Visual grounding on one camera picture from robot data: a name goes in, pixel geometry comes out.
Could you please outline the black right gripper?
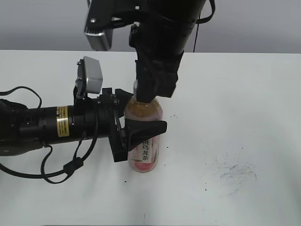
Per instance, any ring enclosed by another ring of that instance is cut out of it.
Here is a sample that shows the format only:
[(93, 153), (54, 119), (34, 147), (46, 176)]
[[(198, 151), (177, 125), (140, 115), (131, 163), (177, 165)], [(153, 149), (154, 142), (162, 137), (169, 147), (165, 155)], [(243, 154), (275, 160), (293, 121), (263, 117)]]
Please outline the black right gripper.
[(184, 54), (159, 56), (148, 53), (143, 46), (135, 46), (136, 63), (136, 99), (138, 102), (150, 103), (155, 96), (171, 98), (178, 81), (178, 70)]

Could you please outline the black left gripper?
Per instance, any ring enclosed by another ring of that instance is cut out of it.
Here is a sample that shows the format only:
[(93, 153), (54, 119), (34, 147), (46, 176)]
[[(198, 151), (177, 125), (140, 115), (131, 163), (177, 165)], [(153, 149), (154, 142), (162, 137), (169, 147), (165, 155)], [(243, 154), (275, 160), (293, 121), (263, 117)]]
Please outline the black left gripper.
[(153, 137), (167, 131), (166, 121), (136, 121), (125, 119), (125, 133), (122, 131), (120, 118), (133, 93), (122, 89), (103, 88), (97, 98), (83, 99), (75, 97), (73, 90), (73, 132), (78, 132), (80, 140), (91, 139), (91, 145), (81, 158), (85, 161), (92, 153), (98, 138), (107, 137), (114, 162), (127, 161), (128, 152)]

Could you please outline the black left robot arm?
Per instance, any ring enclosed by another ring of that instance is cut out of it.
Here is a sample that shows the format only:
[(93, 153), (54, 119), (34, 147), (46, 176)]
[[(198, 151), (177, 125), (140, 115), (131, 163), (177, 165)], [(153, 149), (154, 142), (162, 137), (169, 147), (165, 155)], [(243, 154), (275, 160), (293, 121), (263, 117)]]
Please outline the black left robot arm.
[(128, 152), (144, 141), (163, 134), (165, 121), (119, 119), (132, 97), (122, 89), (103, 88), (99, 97), (77, 99), (74, 105), (28, 109), (0, 101), (0, 154), (15, 156), (41, 149), (43, 145), (61, 144), (108, 137), (115, 162), (126, 161)]

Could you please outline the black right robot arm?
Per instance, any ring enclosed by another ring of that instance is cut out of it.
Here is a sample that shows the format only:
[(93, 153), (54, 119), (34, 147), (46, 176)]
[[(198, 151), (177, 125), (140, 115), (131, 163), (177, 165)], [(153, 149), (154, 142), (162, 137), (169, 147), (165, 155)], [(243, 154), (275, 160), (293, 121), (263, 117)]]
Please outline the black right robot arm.
[(145, 21), (132, 25), (129, 45), (137, 53), (136, 99), (149, 103), (173, 95), (186, 42), (204, 7), (203, 0), (147, 0)]

